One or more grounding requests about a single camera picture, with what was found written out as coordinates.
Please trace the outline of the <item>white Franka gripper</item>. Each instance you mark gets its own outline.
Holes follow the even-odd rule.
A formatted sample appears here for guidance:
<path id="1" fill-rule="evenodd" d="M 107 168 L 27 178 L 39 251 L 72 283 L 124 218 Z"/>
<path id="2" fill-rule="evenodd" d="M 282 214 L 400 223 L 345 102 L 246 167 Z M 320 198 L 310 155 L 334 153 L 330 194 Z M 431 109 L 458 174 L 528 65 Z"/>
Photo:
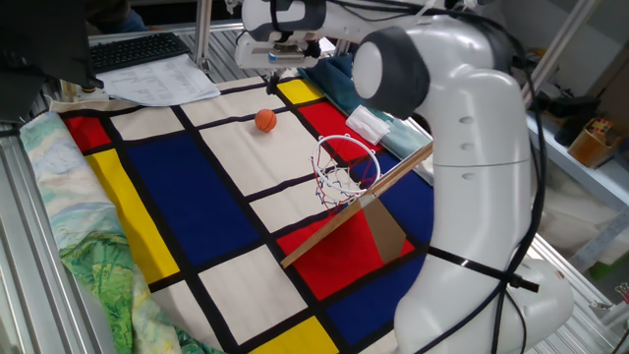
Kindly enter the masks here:
<path id="1" fill-rule="evenodd" d="M 245 32 L 238 40 L 235 61 L 242 69 L 281 69 L 313 67 L 320 57 L 317 40 L 293 40 L 286 42 L 256 41 Z M 278 92 L 281 71 L 271 71 L 267 77 L 267 94 Z"/>

